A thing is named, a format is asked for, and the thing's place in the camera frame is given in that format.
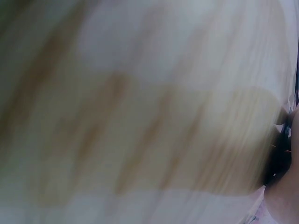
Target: finger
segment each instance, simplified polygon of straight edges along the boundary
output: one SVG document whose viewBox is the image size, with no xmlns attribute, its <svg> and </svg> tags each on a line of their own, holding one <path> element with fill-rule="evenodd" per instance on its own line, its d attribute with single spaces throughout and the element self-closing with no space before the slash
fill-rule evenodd
<svg viewBox="0 0 299 224">
<path fill-rule="evenodd" d="M 289 116 L 288 116 L 288 125 L 290 126 L 290 127 L 292 127 L 292 123 L 293 123 L 293 121 L 294 121 L 294 118 L 295 118 L 295 116 L 296 116 L 296 114 L 297 114 L 297 112 L 299 112 L 299 107 L 297 107 L 292 113 L 290 113 L 289 114 Z"/>
<path fill-rule="evenodd" d="M 283 125 L 286 122 L 287 118 L 288 118 L 287 111 L 285 110 L 285 108 L 281 107 L 275 124 Z"/>
<path fill-rule="evenodd" d="M 290 116 L 290 121 L 292 124 L 291 129 L 291 149 L 292 149 L 292 166 L 298 166 L 299 162 L 299 110 L 296 110 Z"/>
</svg>

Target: human hand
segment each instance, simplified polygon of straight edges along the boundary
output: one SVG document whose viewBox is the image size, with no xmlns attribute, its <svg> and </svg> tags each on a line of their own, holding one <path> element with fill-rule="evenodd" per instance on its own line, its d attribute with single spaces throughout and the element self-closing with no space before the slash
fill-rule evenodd
<svg viewBox="0 0 299 224">
<path fill-rule="evenodd" d="M 299 109 L 289 116 L 289 123 L 292 164 L 281 179 L 266 187 L 264 193 L 269 213 L 280 224 L 299 223 Z"/>
</svg>

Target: blurry wooden panel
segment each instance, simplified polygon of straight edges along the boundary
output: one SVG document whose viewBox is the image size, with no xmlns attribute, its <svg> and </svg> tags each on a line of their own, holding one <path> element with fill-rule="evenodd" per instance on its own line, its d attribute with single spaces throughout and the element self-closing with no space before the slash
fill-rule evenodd
<svg viewBox="0 0 299 224">
<path fill-rule="evenodd" d="M 294 104 L 297 4 L 47 6 L 0 38 L 0 202 L 40 223 L 242 220 Z"/>
</svg>

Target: wood grain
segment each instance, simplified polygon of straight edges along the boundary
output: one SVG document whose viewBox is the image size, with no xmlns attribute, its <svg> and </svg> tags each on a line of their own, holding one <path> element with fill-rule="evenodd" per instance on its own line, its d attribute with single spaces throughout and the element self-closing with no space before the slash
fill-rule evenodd
<svg viewBox="0 0 299 224">
<path fill-rule="evenodd" d="M 242 220 L 294 105 L 297 3 L 31 4 L 0 34 L 0 204 L 18 223 Z"/>
</svg>

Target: skin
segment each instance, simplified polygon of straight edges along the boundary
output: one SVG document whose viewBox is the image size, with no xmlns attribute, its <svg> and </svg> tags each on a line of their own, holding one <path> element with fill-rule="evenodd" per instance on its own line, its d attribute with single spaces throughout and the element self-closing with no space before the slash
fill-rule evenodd
<svg viewBox="0 0 299 224">
<path fill-rule="evenodd" d="M 279 224 L 299 223 L 299 108 L 289 116 L 292 128 L 292 164 L 288 172 L 266 187 L 264 198 L 271 216 Z"/>
</svg>

